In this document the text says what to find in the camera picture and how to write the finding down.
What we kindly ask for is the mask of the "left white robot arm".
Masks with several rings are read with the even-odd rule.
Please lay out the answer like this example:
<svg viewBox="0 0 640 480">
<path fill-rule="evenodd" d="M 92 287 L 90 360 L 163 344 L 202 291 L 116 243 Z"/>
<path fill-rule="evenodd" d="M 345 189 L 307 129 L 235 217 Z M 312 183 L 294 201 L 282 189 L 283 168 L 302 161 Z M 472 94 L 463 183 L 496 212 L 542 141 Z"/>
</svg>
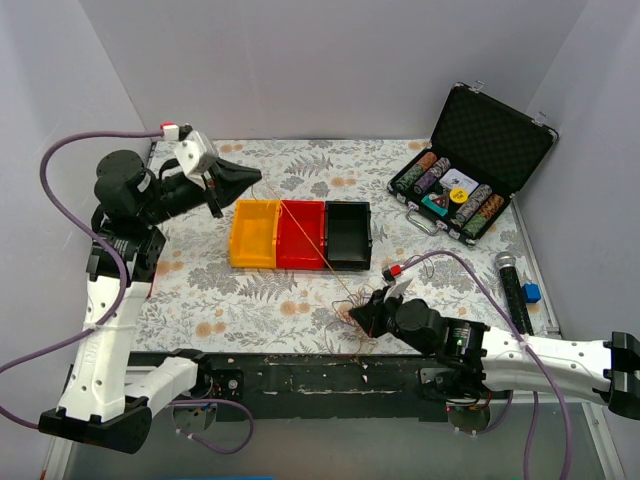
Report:
<svg viewBox="0 0 640 480">
<path fill-rule="evenodd" d="M 40 416 L 40 432 L 133 454 L 161 410 L 212 392 L 211 365 L 194 349 L 171 352 L 141 380 L 125 383 L 138 316 L 166 242 L 160 224 L 201 205 L 219 218 L 262 174 L 216 159 L 201 178 L 204 186 L 188 179 L 175 158 L 153 172 L 131 150 L 98 163 L 83 337 L 58 405 Z"/>
</svg>

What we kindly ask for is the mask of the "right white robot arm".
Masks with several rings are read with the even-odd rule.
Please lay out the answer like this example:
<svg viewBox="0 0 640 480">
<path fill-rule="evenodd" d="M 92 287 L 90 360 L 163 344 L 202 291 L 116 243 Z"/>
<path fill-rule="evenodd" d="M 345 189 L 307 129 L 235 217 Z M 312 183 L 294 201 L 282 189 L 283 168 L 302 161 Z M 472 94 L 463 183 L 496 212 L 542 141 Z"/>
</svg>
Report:
<svg viewBox="0 0 640 480">
<path fill-rule="evenodd" d="M 483 390 L 551 392 L 604 405 L 627 419 L 639 417 L 639 341 L 631 334 L 613 332 L 595 341 L 518 338 L 382 291 L 349 315 L 368 336 L 390 334 L 453 369 L 453 387 L 464 397 Z"/>
</svg>

